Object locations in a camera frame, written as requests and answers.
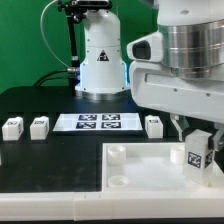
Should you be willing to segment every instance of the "white tray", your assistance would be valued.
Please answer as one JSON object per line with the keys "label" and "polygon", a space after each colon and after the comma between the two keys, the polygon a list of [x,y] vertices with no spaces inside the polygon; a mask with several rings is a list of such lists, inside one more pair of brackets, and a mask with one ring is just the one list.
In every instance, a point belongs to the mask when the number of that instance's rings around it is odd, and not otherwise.
{"label": "white tray", "polygon": [[[124,146],[126,161],[122,165],[108,162],[110,146]],[[183,175],[183,165],[170,161],[170,148],[183,143],[127,143],[103,145],[102,191],[168,191],[198,187],[189,183]],[[120,178],[120,183],[108,185],[110,178]],[[216,163],[209,180],[210,188],[224,189],[224,174]]]}

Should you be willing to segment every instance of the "black cable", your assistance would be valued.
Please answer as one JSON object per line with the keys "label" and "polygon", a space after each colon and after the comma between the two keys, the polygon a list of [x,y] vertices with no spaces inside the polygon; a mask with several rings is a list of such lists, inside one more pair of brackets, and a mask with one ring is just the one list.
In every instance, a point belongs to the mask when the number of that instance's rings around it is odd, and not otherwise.
{"label": "black cable", "polygon": [[41,82],[39,82],[36,86],[41,86],[46,81],[57,80],[57,79],[69,79],[69,76],[67,76],[67,77],[46,78],[46,79],[42,80]]}
{"label": "black cable", "polygon": [[38,79],[33,84],[33,86],[39,86],[39,83],[42,82],[44,79],[46,79],[46,78],[48,78],[48,77],[50,77],[52,75],[55,75],[55,74],[58,74],[58,73],[63,73],[63,72],[67,72],[67,69],[61,69],[61,70],[56,70],[56,71],[49,72],[46,75],[42,76],[40,79]]}

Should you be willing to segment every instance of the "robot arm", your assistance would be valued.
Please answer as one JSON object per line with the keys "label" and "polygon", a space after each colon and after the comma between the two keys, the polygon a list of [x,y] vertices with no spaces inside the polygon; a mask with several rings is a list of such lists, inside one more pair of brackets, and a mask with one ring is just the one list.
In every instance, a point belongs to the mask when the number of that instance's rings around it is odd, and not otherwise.
{"label": "robot arm", "polygon": [[202,184],[204,178],[194,172],[195,161],[200,159],[200,172],[207,173],[213,150],[224,145],[224,1],[158,3],[158,31],[127,46],[134,60],[131,92],[139,106],[170,113],[179,133],[184,131],[179,115],[215,123],[214,136],[197,130],[185,141],[185,175]]}

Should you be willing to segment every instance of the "cube with marker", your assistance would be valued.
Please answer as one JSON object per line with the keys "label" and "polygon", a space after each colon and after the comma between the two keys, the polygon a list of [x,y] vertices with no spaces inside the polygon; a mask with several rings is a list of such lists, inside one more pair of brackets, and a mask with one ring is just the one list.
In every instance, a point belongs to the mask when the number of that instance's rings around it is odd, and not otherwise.
{"label": "cube with marker", "polygon": [[30,126],[31,140],[45,140],[49,132],[49,118],[37,117]]}
{"label": "cube with marker", "polygon": [[23,118],[9,118],[2,126],[3,141],[17,141],[23,131]]}
{"label": "cube with marker", "polygon": [[158,116],[145,117],[145,130],[149,138],[163,138],[163,123]]}

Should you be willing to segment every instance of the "robot end effector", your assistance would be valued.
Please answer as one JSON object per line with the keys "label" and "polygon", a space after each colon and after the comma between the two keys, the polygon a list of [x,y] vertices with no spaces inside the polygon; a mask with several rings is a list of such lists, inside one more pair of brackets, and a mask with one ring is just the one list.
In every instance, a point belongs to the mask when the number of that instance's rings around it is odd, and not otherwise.
{"label": "robot end effector", "polygon": [[142,107],[214,122],[218,131],[210,145],[219,151],[224,133],[224,2],[158,2],[158,32],[127,46],[134,60],[132,96]]}

